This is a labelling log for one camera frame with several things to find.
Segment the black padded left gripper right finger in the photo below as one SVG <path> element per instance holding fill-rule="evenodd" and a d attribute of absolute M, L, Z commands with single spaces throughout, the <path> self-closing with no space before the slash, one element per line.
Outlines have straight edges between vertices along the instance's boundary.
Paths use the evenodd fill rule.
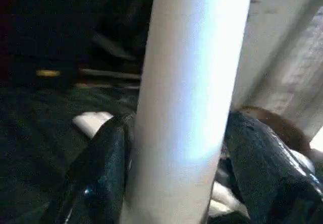
<path fill-rule="evenodd" d="M 252 223 L 322 223 L 322 182 L 270 127 L 230 112 L 224 142 Z"/>

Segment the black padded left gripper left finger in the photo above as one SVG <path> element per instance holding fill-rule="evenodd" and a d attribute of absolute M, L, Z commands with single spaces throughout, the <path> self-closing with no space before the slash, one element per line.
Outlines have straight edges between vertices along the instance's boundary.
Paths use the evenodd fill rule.
<path fill-rule="evenodd" d="M 47 208 L 48 223 L 68 223 L 80 195 L 93 223 L 119 223 L 131 165 L 134 114 L 83 113 L 74 125 L 90 138 Z"/>

